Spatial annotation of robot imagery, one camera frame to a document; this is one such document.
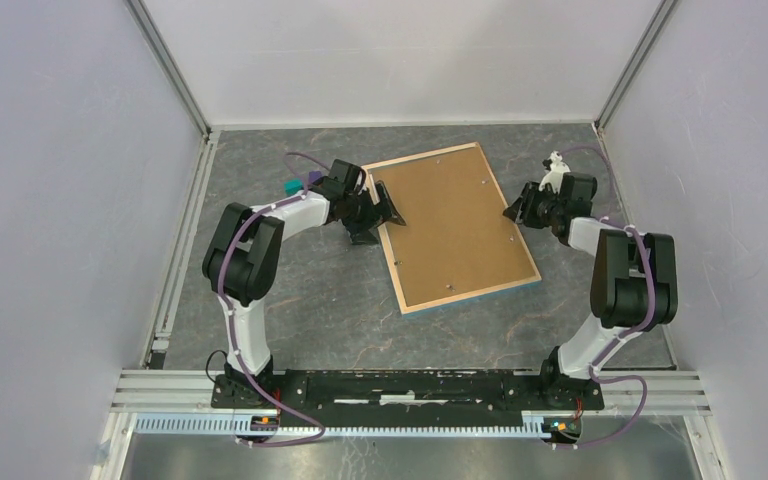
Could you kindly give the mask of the aluminium rail base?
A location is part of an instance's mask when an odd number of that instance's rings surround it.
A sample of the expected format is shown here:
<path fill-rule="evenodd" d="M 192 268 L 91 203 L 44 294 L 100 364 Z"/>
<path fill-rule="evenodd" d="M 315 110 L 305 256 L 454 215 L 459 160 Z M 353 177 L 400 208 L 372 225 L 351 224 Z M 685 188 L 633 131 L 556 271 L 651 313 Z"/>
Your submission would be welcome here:
<path fill-rule="evenodd" d="M 604 406 L 581 417 L 628 421 L 637 417 L 706 417 L 712 411 L 691 372 L 648 371 L 647 385 L 623 381 L 601 387 Z M 464 408 L 453 403 L 422 402 L 406 394 L 363 403 L 316 403 L 304 418 L 279 413 L 271 405 L 220 408 L 215 386 L 194 371 L 127 370 L 113 397 L 114 413 L 133 414 L 138 433 L 234 435 L 278 440 L 327 437 L 540 438 L 569 424 L 570 410 L 503 407 L 488 400 Z"/>

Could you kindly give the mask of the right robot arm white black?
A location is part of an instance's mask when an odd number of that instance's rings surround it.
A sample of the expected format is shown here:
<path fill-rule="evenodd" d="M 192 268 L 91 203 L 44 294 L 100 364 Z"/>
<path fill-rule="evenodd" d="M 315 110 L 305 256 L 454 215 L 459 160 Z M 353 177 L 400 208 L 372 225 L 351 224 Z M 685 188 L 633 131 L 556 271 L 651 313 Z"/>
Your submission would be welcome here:
<path fill-rule="evenodd" d="M 538 396 L 554 409 L 599 407 L 606 362 L 630 340 L 670 323 L 678 309 L 673 237 L 595 218 L 597 187 L 593 176 L 579 173 L 562 174 L 556 186 L 528 182 L 503 212 L 594 260 L 590 314 L 541 364 Z"/>

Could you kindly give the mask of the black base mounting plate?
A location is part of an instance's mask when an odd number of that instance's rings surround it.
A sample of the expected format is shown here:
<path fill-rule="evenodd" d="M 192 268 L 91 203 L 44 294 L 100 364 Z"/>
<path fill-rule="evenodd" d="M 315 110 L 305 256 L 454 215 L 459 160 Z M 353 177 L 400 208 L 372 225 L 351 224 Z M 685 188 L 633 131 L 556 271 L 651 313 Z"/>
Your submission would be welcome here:
<path fill-rule="evenodd" d="M 524 412 L 600 411 L 592 380 L 515 370 L 286 370 L 219 374 L 217 409 L 275 407 L 282 427 L 513 427 Z"/>

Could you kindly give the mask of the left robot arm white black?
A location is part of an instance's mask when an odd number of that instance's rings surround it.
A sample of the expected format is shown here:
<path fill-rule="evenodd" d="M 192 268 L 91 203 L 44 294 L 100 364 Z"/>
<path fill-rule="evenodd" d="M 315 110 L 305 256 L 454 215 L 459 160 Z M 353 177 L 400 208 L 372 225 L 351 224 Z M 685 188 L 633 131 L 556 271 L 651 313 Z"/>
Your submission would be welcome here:
<path fill-rule="evenodd" d="M 296 192 L 272 203 L 228 204 L 202 261 L 202 274 L 225 316 L 224 376 L 236 383 L 236 394 L 250 407 L 266 405 L 274 394 L 264 299 L 275 282 L 283 243 L 339 222 L 352 244 L 373 245 L 378 241 L 374 229 L 406 223 L 386 185 L 377 181 L 368 188 L 358 165 L 336 159 L 327 171 L 310 172 L 299 181 Z"/>

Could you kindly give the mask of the teal wooden block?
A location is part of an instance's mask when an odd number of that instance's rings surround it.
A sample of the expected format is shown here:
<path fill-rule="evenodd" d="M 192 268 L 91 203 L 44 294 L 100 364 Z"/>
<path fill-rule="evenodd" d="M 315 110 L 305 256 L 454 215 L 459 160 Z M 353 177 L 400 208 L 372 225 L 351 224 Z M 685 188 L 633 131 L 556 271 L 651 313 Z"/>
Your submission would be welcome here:
<path fill-rule="evenodd" d="M 300 179 L 292 179 L 283 184 L 286 196 L 293 196 L 305 188 L 305 184 Z"/>

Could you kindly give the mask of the purple wooden block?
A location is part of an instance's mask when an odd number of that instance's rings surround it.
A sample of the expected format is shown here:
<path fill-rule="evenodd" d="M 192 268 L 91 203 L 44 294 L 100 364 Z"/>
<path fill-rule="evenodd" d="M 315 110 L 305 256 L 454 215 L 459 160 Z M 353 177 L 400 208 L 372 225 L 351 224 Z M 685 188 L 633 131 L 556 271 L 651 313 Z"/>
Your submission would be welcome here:
<path fill-rule="evenodd" d="M 311 171 L 308 173 L 308 184 L 309 185 L 317 185 L 321 182 L 321 179 L 323 178 L 323 173 L 321 171 Z"/>

